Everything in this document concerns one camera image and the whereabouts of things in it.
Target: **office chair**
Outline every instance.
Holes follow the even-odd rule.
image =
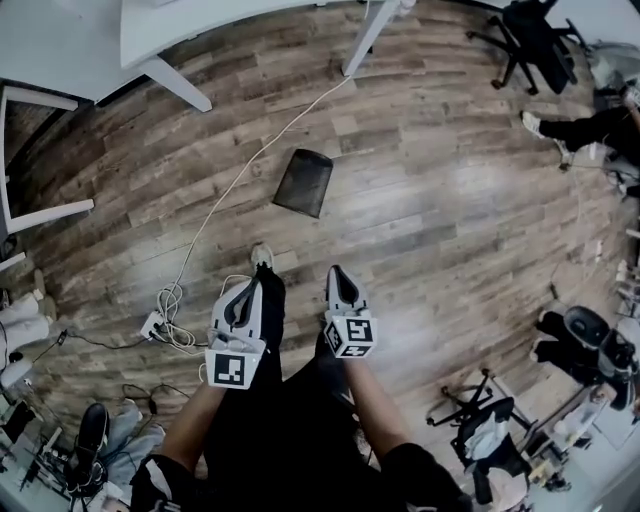
[[[513,418],[527,432],[531,430],[532,425],[513,412],[515,401],[512,397],[481,407],[493,398],[491,389],[486,387],[491,374],[486,369],[482,370],[482,374],[484,376],[482,383],[472,388],[475,389],[475,392],[469,402],[450,394],[447,388],[442,388],[442,394],[459,405],[461,409],[439,422],[435,422],[433,418],[427,418],[427,424],[435,427],[451,421],[455,422],[453,426],[458,427],[458,435],[451,441],[451,447],[456,452],[460,462],[462,462],[465,472],[473,475],[476,500],[480,505],[487,505],[493,502],[488,478],[491,468],[502,469],[514,478],[523,474],[527,479],[528,486],[531,466],[520,455],[510,435],[504,438],[500,446],[491,455],[480,460],[472,460],[467,457],[465,442],[473,436],[480,425],[489,420],[492,413],[495,413],[496,422],[509,421],[510,418]],[[480,398],[483,391],[486,391],[488,396]]]
[[[586,43],[570,20],[567,20],[569,27],[562,29],[551,28],[546,21],[547,14],[557,2],[558,0],[546,2],[540,2],[540,0],[514,1],[503,9],[502,19],[493,16],[489,20],[489,25],[497,26],[500,29],[505,42],[478,32],[467,32],[467,37],[470,40],[473,38],[481,39],[504,50],[509,55],[504,78],[491,82],[495,89],[506,87],[513,76],[516,65],[520,65],[531,85],[528,89],[529,94],[532,96],[538,94],[538,86],[528,64],[538,66],[540,73],[556,94],[560,94],[568,82],[578,83],[573,72],[575,63],[561,36],[576,36],[583,48],[586,48]]]

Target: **white chair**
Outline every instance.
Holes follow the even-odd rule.
[[[60,219],[75,213],[91,210],[94,206],[92,199],[78,201],[77,203],[69,203],[62,206],[54,206],[39,212],[28,213],[20,217],[11,217],[9,208],[9,198],[7,196],[7,176],[5,175],[4,166],[4,125],[7,112],[7,102],[19,101],[22,103],[31,103],[33,105],[43,105],[46,107],[62,108],[64,110],[75,110],[78,108],[78,102],[45,94],[42,92],[20,89],[18,87],[5,86],[2,88],[2,96],[0,98],[0,242],[12,233],[17,233],[23,229],[43,224],[52,220]],[[25,258],[24,253],[20,253],[8,260],[0,263],[0,271],[22,261]]]

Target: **wooden floor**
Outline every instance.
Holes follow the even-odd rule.
[[[21,234],[30,259],[3,276],[17,295],[31,287],[33,268],[43,269],[61,315],[51,339],[63,327],[115,345],[138,339],[216,197],[271,135],[342,79],[362,16],[354,2],[206,33],[166,57],[213,99],[211,112],[149,83],[106,108],[65,115],[32,149],[12,177],[10,194],[25,198],[16,210],[96,203]],[[615,267],[637,215],[597,169],[560,173],[554,144],[520,124],[523,108],[591,113],[584,58],[576,56],[580,84],[562,97],[542,80],[541,94],[529,97],[519,71],[495,91],[489,82],[504,55],[465,37],[486,30],[487,18],[421,0],[386,28],[356,77],[270,148],[212,217],[184,274],[177,317],[204,341],[224,278],[250,272],[250,247],[269,243],[287,286],[282,361],[291,375],[312,354],[326,272],[344,265],[366,283],[379,319],[371,365],[416,439],[456,473],[452,432],[424,422],[440,386],[490,366],[536,415],[550,414],[574,388],[527,354],[552,274],[564,302],[579,297],[614,318]],[[335,162],[319,220],[270,202],[299,147]],[[597,240],[604,258],[596,267]],[[125,382],[192,392],[201,362],[156,344],[110,351],[67,340],[36,364],[33,400],[73,436],[89,403],[115,410]],[[166,426],[184,398],[156,398]]]

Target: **sleeve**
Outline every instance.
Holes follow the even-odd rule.
[[[162,455],[147,457],[131,480],[131,512],[189,510],[197,494],[196,478]]]
[[[394,492],[415,509],[471,512],[471,498],[429,452],[416,444],[403,444],[382,460],[382,476]]]

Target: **electrical outlet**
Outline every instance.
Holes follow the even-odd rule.
[[[147,339],[153,338],[154,336],[160,336],[158,332],[158,327],[164,325],[164,320],[162,315],[157,311],[153,311],[148,317],[147,321],[144,323],[142,329],[140,329],[140,334]]]

